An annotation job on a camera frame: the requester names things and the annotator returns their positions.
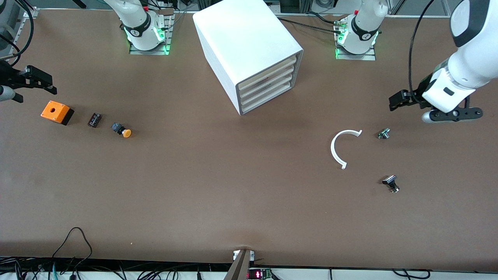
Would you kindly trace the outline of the orange black switch box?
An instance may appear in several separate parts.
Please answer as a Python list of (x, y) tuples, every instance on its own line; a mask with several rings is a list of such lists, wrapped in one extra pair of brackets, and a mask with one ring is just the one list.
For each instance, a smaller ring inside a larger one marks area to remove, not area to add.
[(73, 114), (74, 110), (69, 106), (51, 100), (45, 106), (40, 116), (52, 122), (67, 126)]

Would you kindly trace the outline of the black capped metal switch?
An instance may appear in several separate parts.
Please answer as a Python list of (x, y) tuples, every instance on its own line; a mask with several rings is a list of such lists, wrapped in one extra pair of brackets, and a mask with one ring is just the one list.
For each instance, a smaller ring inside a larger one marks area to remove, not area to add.
[(400, 187), (396, 184), (396, 179), (396, 175), (390, 175), (389, 177), (386, 177), (384, 180), (382, 180), (381, 183), (385, 186), (388, 186), (391, 190), (391, 193), (398, 193), (398, 191), (400, 191)]

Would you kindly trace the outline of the aluminium frame profile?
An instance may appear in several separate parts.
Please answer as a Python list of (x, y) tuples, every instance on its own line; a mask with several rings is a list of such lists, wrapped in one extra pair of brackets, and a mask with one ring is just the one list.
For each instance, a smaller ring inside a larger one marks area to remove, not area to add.
[(29, 9), (32, 18), (36, 18), (39, 14), (40, 9), (37, 8), (36, 6), (31, 5), (28, 0), (21, 0), (21, 1), (26, 5), (26, 9)]

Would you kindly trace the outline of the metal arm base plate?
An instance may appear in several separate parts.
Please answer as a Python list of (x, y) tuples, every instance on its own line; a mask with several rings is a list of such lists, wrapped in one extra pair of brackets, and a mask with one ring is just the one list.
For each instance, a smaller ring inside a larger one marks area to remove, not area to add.
[(137, 27), (123, 26), (130, 42), (130, 54), (169, 55), (175, 15), (146, 11), (146, 20)]
[(343, 60), (358, 60), (358, 61), (375, 61), (375, 47), (371, 46), (370, 49), (363, 54), (353, 54), (345, 50), (343, 46), (338, 42), (339, 37), (336, 37), (336, 50), (335, 50), (335, 58), (343, 59)]

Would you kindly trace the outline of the grey metal bar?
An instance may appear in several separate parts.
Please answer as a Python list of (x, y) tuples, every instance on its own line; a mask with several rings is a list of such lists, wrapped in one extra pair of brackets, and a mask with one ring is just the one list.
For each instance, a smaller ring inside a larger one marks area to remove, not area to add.
[(233, 263), (223, 280), (247, 280), (247, 273), (251, 263), (254, 262), (255, 253), (250, 249), (235, 250)]

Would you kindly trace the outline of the orange push button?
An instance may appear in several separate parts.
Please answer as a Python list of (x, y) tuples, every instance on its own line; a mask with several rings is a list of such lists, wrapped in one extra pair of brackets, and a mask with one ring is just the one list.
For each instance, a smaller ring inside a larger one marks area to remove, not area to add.
[(113, 123), (111, 126), (112, 131), (117, 133), (118, 135), (123, 136), (124, 138), (129, 138), (132, 134), (131, 129), (126, 129), (122, 124), (120, 123)]

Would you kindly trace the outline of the red LED display module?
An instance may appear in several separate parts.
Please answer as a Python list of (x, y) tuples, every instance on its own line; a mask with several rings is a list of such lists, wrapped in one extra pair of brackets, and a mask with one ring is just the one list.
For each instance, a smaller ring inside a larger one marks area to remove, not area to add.
[(271, 269), (248, 269), (247, 280), (267, 280), (272, 279)]

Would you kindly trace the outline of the white curved plastic arc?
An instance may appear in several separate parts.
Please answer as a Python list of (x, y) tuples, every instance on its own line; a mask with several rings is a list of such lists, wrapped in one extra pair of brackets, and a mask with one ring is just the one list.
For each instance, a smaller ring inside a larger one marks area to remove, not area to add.
[(355, 130), (351, 130), (351, 129), (347, 129), (347, 130), (343, 130), (343, 131), (340, 131), (338, 132), (334, 138), (331, 140), (331, 143), (330, 143), (330, 151), (331, 151), (331, 155), (333, 156), (334, 160), (336, 161), (336, 163), (338, 163), (340, 166), (341, 166), (341, 169), (342, 170), (345, 170), (346, 167), (347, 167), (347, 162), (343, 161), (340, 156), (338, 156), (337, 154), (337, 151), (335, 149), (335, 143), (338, 139), (339, 136), (341, 135), (354, 135), (355, 137), (359, 137), (361, 134), (362, 134), (363, 130), (358, 130), (358, 131), (355, 131)]

